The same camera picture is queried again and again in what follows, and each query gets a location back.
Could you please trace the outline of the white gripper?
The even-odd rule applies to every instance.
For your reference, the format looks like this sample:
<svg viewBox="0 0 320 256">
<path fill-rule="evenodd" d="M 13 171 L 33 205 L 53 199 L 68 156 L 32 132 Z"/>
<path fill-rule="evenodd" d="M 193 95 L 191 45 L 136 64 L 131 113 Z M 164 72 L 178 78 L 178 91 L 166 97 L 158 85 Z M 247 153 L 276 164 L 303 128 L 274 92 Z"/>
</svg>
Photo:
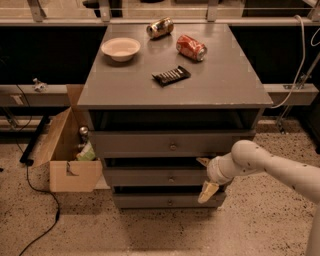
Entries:
<svg viewBox="0 0 320 256">
<path fill-rule="evenodd" d="M 217 156 L 213 159 L 197 157 L 196 160 L 203 166 L 207 166 L 207 175 L 211 182 L 205 181 L 198 197 L 200 204 L 206 203 L 218 190 L 219 185 L 230 182 L 233 177 L 228 174 L 228 168 L 232 163 L 229 155 Z"/>
</svg>

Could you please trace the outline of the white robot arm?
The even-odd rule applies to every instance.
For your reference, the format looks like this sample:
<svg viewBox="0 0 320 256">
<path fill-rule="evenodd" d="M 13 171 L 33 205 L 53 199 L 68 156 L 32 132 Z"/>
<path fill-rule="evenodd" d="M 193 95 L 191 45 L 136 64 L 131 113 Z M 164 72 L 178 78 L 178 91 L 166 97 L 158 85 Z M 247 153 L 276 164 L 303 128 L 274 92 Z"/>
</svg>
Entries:
<svg viewBox="0 0 320 256">
<path fill-rule="evenodd" d="M 198 202 L 207 202 L 219 189 L 237 176 L 265 172 L 317 205 L 305 256 L 320 256 L 320 168 L 279 157 L 253 141 L 240 140 L 224 156 L 198 157 L 206 167 L 208 181 L 202 186 Z"/>
</svg>

